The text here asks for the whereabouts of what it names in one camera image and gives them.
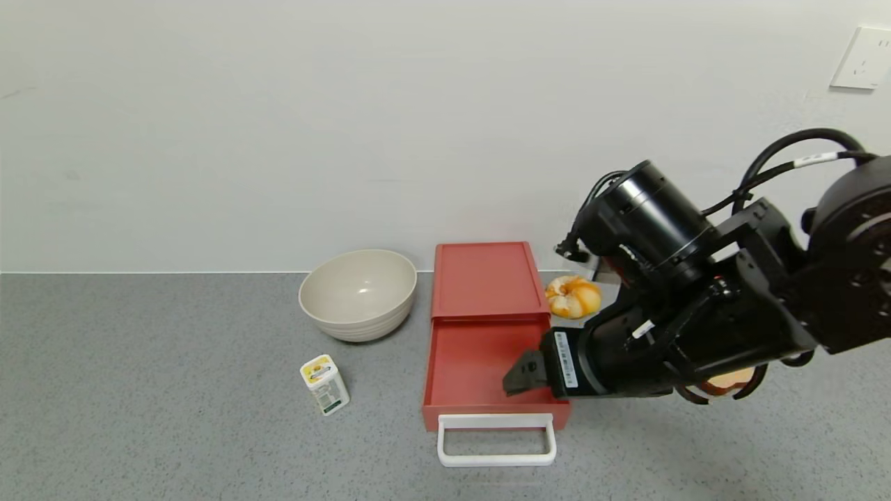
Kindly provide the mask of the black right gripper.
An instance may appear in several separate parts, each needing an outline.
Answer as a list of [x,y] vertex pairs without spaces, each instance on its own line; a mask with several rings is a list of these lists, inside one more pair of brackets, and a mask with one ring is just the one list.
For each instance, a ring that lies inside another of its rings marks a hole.
[[502,380],[507,397],[549,386],[558,399],[664,397],[668,390],[627,390],[627,342],[644,323],[635,305],[609,305],[582,326],[555,326],[544,334],[539,350],[526,350]]

